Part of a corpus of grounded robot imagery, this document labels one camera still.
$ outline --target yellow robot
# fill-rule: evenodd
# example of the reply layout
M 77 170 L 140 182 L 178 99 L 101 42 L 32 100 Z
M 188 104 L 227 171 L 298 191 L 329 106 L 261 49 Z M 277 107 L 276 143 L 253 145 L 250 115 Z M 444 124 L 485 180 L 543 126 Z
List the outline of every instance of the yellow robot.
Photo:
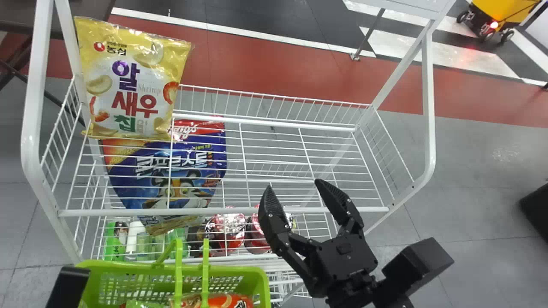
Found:
M 509 41 L 518 26 L 540 3 L 540 0 L 473 0 L 470 9 L 460 13 L 458 23 L 466 22 L 482 42 L 502 35 L 500 41 Z

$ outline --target cartoon character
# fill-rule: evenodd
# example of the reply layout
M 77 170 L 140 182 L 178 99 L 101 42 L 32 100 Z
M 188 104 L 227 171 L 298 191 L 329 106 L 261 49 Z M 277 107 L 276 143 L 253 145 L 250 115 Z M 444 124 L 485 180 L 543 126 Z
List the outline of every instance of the cartoon character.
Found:
M 185 178 L 172 178 L 168 185 L 168 177 L 162 172 L 152 174 L 153 186 L 159 187 L 156 198 L 142 204 L 142 208 L 204 208 L 209 204 L 212 195 L 194 187 L 192 179 L 199 178 L 199 170 L 190 170 Z

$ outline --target wire basket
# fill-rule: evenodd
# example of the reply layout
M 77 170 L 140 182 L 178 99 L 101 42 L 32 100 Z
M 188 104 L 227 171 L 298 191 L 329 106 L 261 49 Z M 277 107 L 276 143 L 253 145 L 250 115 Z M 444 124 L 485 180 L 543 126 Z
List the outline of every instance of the wire basket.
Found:
M 164 264 L 175 249 L 175 264 Z M 183 265 L 181 239 L 174 240 L 152 264 L 87 260 L 78 267 L 90 269 L 82 295 L 81 307 L 118 308 L 128 300 L 167 303 L 172 296 L 174 307 L 181 306 L 185 293 L 200 293 L 202 307 L 208 308 L 209 293 L 247 295 L 256 307 L 270 307 L 269 279 L 258 267 L 211 266 L 209 241 L 204 240 L 204 258 L 199 265 Z

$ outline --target cart handle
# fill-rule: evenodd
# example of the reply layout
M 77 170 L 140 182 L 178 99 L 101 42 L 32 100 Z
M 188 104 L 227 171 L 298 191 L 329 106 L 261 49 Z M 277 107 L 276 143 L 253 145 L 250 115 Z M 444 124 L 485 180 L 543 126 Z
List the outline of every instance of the cart handle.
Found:
M 168 258 L 169 254 L 175 249 L 175 290 L 182 290 L 182 240 L 181 238 L 174 239 L 169 246 L 164 250 L 162 255 L 151 265 L 153 269 L 163 268 L 164 261 Z M 202 308 L 209 308 L 208 296 L 209 296 L 209 239 L 205 238 L 203 242 L 203 260 L 198 268 L 202 271 Z M 181 293 L 175 292 L 173 295 L 174 307 L 181 306 Z

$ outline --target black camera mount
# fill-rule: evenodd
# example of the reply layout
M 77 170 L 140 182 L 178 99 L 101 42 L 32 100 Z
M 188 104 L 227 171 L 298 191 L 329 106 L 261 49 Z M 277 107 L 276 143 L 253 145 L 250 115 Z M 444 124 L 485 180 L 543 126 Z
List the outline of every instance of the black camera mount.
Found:
M 291 231 L 283 207 L 268 186 L 259 205 L 259 223 L 272 250 L 302 278 L 314 298 L 327 297 L 331 308 L 412 308 L 409 296 L 443 272 L 453 259 L 434 238 L 405 247 L 382 270 L 385 279 L 370 273 L 378 265 L 365 241 L 363 220 L 352 199 L 336 186 L 315 180 L 318 192 L 335 221 L 337 235 L 324 242 Z

